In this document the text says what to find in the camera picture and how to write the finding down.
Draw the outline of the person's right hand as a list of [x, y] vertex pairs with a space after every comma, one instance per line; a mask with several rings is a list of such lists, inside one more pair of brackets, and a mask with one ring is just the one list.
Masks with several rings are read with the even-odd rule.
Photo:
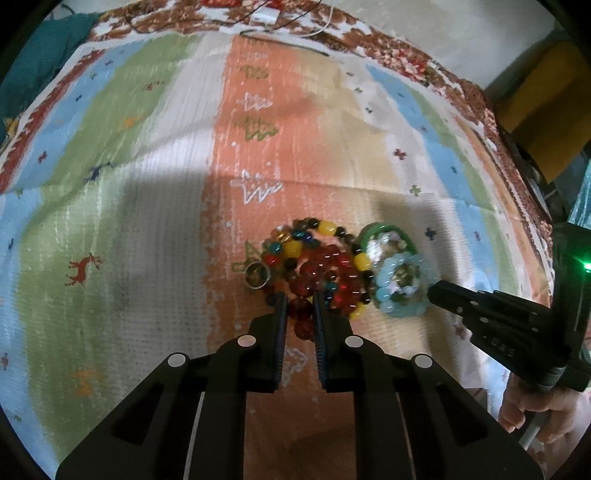
[[566, 437], [578, 442], [590, 426], [590, 396], [558, 387], [546, 392], [530, 392], [519, 377], [511, 374], [499, 411], [499, 422], [512, 433], [524, 426], [526, 413], [548, 414], [537, 435], [542, 443], [552, 444]]

